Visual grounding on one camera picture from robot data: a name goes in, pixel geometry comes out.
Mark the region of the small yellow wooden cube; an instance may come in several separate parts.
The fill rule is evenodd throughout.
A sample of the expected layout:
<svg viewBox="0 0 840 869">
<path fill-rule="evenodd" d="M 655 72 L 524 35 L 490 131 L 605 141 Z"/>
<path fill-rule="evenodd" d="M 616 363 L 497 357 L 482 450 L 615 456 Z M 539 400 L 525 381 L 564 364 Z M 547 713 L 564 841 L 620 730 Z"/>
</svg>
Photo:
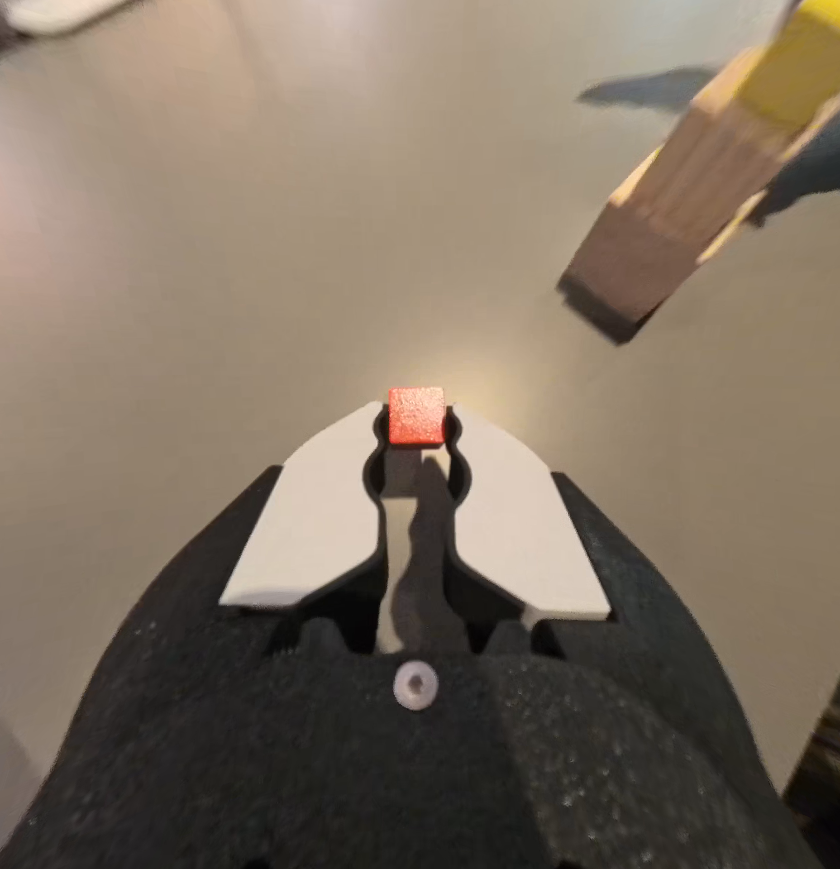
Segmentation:
<svg viewBox="0 0 840 869">
<path fill-rule="evenodd" d="M 840 1 L 803 1 L 740 85 L 737 100 L 795 134 L 839 93 Z"/>
</svg>

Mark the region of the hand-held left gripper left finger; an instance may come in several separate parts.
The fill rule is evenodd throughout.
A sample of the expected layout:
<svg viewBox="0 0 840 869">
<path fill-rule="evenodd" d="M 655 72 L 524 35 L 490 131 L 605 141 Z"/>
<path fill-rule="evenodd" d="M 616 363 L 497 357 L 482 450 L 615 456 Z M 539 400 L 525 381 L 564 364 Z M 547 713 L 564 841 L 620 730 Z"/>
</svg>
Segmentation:
<svg viewBox="0 0 840 869">
<path fill-rule="evenodd" d="M 287 610 L 310 603 L 380 554 L 381 514 L 367 487 L 382 402 L 306 440 L 284 462 L 220 606 Z"/>
</svg>

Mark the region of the small red wooden cube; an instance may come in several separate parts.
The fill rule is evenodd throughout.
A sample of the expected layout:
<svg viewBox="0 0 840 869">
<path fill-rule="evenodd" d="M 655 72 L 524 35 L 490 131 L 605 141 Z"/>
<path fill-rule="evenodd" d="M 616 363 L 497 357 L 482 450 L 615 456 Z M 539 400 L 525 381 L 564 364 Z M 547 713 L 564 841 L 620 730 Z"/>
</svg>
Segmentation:
<svg viewBox="0 0 840 869">
<path fill-rule="evenodd" d="M 392 387 L 388 399 L 390 445 L 425 449 L 445 443 L 447 406 L 442 387 Z"/>
</svg>

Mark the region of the white object at corner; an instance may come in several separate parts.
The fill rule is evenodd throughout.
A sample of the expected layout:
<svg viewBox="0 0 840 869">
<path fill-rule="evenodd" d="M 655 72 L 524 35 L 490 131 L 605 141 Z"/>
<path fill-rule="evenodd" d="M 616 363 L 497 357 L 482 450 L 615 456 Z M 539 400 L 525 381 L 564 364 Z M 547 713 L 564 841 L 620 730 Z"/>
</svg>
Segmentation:
<svg viewBox="0 0 840 869">
<path fill-rule="evenodd" d="M 72 34 L 112 15 L 131 1 L 13 1 L 6 9 L 9 26 L 26 38 Z"/>
</svg>

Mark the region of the large natural wooden cube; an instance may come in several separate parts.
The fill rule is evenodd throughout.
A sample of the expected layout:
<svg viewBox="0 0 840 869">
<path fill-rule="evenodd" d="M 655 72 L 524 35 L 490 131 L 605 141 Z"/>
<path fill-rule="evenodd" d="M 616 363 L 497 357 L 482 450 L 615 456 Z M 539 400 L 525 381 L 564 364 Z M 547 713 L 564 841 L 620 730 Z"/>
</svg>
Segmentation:
<svg viewBox="0 0 840 869">
<path fill-rule="evenodd" d="M 557 284 L 567 305 L 616 345 L 630 342 L 653 313 L 740 230 L 768 193 L 744 201 L 708 243 L 691 248 L 653 229 L 630 198 L 656 149 L 614 190 Z"/>
</svg>

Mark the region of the medium natural wooden cube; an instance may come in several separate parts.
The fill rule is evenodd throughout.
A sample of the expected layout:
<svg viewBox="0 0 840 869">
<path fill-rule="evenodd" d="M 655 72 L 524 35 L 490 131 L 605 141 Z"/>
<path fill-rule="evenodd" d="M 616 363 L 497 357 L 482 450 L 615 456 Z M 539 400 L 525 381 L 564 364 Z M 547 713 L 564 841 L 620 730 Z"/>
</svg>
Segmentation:
<svg viewBox="0 0 840 869">
<path fill-rule="evenodd" d="M 814 115 L 785 123 L 740 96 L 765 48 L 742 52 L 691 101 L 633 191 L 642 216 L 700 247 L 783 167 Z"/>
</svg>

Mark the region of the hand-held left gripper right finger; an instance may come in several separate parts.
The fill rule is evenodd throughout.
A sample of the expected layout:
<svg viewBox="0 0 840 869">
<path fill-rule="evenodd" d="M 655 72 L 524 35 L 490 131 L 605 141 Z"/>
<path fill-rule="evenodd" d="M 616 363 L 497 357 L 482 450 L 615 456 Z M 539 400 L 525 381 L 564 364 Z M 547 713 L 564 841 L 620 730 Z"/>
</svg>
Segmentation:
<svg viewBox="0 0 840 869">
<path fill-rule="evenodd" d="M 610 602 L 547 464 L 464 404 L 452 407 L 447 594 L 469 623 L 604 622 Z"/>
</svg>

